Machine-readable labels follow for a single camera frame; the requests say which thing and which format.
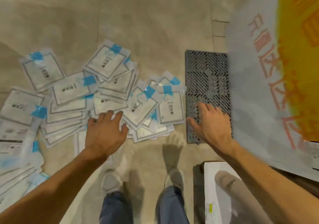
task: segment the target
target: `jeans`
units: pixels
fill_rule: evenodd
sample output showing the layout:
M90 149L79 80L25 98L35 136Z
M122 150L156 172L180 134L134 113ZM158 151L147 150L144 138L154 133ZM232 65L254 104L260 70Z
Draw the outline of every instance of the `jeans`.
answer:
M159 224L189 224L181 190L170 186L160 197L157 209ZM120 191L108 194L103 201L100 224L133 224L132 207Z

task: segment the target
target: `forearm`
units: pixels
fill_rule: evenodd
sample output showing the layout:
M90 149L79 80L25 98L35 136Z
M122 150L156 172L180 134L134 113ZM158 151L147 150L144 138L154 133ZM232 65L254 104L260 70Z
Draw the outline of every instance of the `forearm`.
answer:
M0 214L0 223L52 223L61 221L91 174L103 163L91 149Z
M274 223L319 223L319 200L247 150L238 145L225 160Z

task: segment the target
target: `shoe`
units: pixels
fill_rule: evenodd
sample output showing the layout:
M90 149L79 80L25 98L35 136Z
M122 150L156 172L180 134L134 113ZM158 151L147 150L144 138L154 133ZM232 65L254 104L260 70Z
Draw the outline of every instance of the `shoe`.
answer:
M165 188L170 186L178 187L182 192L184 189L184 175L177 168L172 169L165 179Z
M123 180L121 176L114 170L106 171L101 186L101 192L104 196L115 191L122 191L122 189Z

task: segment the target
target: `plastic drain cover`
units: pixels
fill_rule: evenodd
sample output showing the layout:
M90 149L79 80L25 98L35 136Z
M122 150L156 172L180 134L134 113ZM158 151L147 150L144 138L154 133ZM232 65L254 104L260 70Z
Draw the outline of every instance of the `plastic drain cover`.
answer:
M186 116L199 123L198 107L201 101L220 107L231 117L228 64L226 53L187 50L185 52ZM203 142L187 125L187 142Z

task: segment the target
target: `concrete floor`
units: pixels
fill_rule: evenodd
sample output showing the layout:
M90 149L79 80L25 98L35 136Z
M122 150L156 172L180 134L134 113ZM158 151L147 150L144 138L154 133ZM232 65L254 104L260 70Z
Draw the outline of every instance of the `concrete floor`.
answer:
M71 74L105 38L131 50L140 78L169 70L183 81L185 50L226 52L230 12L245 1L0 0L0 106L11 86L31 89L18 63L22 55L53 48ZM71 137L50 149L41 146L47 174L74 158L72 141ZM193 223L193 166L206 160L220 157L208 145L187 145L185 125L157 141L133 144L127 140L115 157L114 168L127 181L135 223L154 223L167 169L174 166L184 173L186 211ZM98 169L85 184L63 223L98 223L99 189L106 168Z

